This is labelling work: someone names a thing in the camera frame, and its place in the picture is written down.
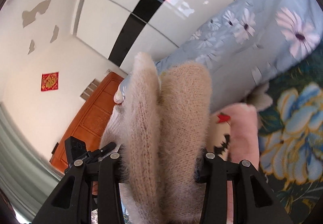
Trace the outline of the beige fuzzy knit sweater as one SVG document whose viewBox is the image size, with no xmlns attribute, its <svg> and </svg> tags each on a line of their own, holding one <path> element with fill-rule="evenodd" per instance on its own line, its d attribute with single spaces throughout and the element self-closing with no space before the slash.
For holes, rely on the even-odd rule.
<svg viewBox="0 0 323 224">
<path fill-rule="evenodd" d="M 123 146 L 121 199 L 132 223 L 198 223 L 205 185 L 196 182 L 210 118 L 211 78 L 196 62 L 158 75 L 149 54 L 134 60 L 125 100 L 101 145 Z"/>
</svg>

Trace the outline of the orange wooden headboard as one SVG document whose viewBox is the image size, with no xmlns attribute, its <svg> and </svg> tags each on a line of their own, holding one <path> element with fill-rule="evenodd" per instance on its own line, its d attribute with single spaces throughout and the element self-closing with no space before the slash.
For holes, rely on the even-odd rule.
<svg viewBox="0 0 323 224">
<path fill-rule="evenodd" d="M 101 137 L 113 112 L 113 96 L 123 78 L 109 72 L 103 81 L 83 104 L 72 120 L 60 142 L 53 150 L 50 163 L 60 172 L 67 168 L 65 140 L 72 136 L 86 144 L 86 149 L 94 151 L 99 148 Z"/>
</svg>

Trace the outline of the cream pillow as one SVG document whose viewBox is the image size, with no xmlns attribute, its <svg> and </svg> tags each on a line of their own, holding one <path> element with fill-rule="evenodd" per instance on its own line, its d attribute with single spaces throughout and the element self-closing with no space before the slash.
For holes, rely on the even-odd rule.
<svg viewBox="0 0 323 224">
<path fill-rule="evenodd" d="M 116 93 L 114 94 L 113 101 L 115 104 L 121 104 L 124 101 L 124 93 L 122 89 L 117 89 Z"/>
</svg>

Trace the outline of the pink floral quilt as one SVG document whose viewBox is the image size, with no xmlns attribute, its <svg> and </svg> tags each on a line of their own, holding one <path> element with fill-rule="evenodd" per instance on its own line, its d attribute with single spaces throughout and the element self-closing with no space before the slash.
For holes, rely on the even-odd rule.
<svg viewBox="0 0 323 224">
<path fill-rule="evenodd" d="M 253 105 L 235 103 L 210 115 L 206 150 L 225 161 L 248 160 L 258 169 L 258 114 Z"/>
</svg>

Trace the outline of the blue floral bed blanket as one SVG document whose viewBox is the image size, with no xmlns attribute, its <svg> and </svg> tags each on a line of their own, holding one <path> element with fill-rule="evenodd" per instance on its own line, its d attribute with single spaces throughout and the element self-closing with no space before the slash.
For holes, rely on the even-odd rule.
<svg viewBox="0 0 323 224">
<path fill-rule="evenodd" d="M 245 100 L 258 109 L 259 170 L 303 223 L 322 197 L 322 46 Z"/>
</svg>

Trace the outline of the white black sliding wardrobe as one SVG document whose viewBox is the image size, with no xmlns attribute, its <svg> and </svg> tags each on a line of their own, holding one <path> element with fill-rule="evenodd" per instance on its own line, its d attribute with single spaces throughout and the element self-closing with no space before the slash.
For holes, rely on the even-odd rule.
<svg viewBox="0 0 323 224">
<path fill-rule="evenodd" d="M 135 55 L 161 60 L 233 0 L 84 0 L 76 36 L 125 73 Z"/>
</svg>

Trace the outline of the light blue daisy duvet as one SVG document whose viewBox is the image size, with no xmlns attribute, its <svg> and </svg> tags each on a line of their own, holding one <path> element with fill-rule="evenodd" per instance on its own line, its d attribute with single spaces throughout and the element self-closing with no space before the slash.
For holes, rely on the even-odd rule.
<svg viewBox="0 0 323 224">
<path fill-rule="evenodd" d="M 301 62 L 321 39 L 316 0 L 235 0 L 155 66 L 164 73 L 187 61 L 203 64 L 217 111 Z"/>
</svg>

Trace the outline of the red fu wall decoration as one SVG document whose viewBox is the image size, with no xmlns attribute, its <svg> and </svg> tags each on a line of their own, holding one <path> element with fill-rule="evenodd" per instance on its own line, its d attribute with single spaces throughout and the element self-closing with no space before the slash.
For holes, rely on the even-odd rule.
<svg viewBox="0 0 323 224">
<path fill-rule="evenodd" d="M 42 74 L 41 91 L 57 90 L 59 88 L 59 72 Z"/>
</svg>

